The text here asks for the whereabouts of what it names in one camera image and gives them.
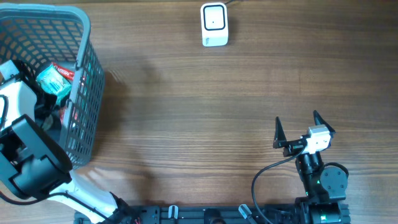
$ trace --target plastic basket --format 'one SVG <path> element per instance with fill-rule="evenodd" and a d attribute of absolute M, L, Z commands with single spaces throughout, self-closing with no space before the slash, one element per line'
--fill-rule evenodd
<path fill-rule="evenodd" d="M 0 63 L 19 59 L 33 74 L 50 62 L 75 69 L 59 141 L 74 169 L 90 160 L 104 92 L 90 30 L 88 16 L 76 7 L 0 4 Z"/>

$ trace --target table surface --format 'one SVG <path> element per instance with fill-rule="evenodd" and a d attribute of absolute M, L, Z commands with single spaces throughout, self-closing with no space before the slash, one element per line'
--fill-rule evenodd
<path fill-rule="evenodd" d="M 396 223 L 398 4 L 236 2 L 228 45 L 213 48 L 201 44 L 202 4 L 76 4 L 106 70 L 92 160 L 78 172 L 132 205 L 252 204 L 255 173 L 283 159 L 275 117 L 297 139 L 318 110 L 337 131 L 323 160 L 350 171 L 352 222 Z M 305 195 L 293 162 L 256 192 L 259 203 Z M 0 223 L 74 213 L 57 202 L 0 210 Z"/>

